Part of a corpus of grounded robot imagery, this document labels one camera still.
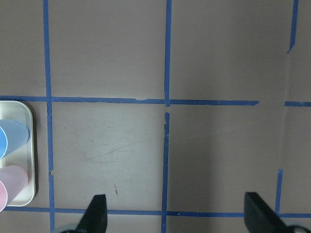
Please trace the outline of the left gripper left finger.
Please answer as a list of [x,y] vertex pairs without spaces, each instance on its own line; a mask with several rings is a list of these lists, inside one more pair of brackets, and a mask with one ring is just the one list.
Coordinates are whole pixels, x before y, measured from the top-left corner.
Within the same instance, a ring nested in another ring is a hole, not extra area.
[[77,224],[68,224],[54,233],[105,233],[107,230],[106,195],[95,195]]

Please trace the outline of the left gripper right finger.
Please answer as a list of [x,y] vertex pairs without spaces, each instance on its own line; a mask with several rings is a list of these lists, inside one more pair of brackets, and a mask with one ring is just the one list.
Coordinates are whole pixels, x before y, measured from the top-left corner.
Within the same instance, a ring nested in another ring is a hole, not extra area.
[[256,192],[244,194],[244,223],[250,233],[309,233],[300,225],[287,225]]

